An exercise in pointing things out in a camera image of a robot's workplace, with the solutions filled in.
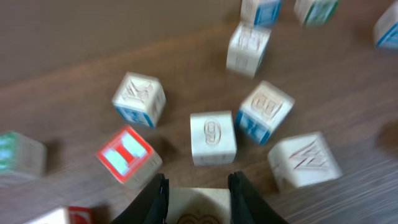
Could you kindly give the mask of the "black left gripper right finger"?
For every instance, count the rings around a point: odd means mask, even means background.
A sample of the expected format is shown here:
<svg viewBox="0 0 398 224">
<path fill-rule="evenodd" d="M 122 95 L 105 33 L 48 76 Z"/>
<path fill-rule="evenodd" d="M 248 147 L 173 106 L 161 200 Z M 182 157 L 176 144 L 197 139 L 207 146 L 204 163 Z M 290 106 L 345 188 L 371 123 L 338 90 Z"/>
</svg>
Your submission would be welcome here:
<svg viewBox="0 0 398 224">
<path fill-rule="evenodd" d="M 231 224 L 288 224 L 259 194 L 242 171 L 228 176 Z"/>
</svg>

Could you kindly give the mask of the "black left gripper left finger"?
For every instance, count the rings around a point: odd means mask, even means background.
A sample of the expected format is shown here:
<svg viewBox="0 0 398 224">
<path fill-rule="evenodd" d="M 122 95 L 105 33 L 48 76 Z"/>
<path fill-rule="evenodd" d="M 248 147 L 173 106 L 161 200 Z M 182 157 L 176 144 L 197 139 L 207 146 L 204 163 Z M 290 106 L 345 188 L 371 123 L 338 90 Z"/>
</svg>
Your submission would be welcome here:
<svg viewBox="0 0 398 224">
<path fill-rule="evenodd" d="M 168 207 L 169 180 L 156 174 L 111 224 L 164 224 Z"/>
</svg>

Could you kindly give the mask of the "wooden block number 8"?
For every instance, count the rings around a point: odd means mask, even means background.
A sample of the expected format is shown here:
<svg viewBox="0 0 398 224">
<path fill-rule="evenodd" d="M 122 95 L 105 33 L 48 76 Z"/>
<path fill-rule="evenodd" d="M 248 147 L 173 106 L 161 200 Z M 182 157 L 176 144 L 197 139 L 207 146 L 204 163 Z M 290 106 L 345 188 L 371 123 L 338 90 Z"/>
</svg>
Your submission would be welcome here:
<svg viewBox="0 0 398 224">
<path fill-rule="evenodd" d="M 182 188 L 169 190 L 166 222 L 231 224 L 231 197 L 228 189 Z"/>
</svg>

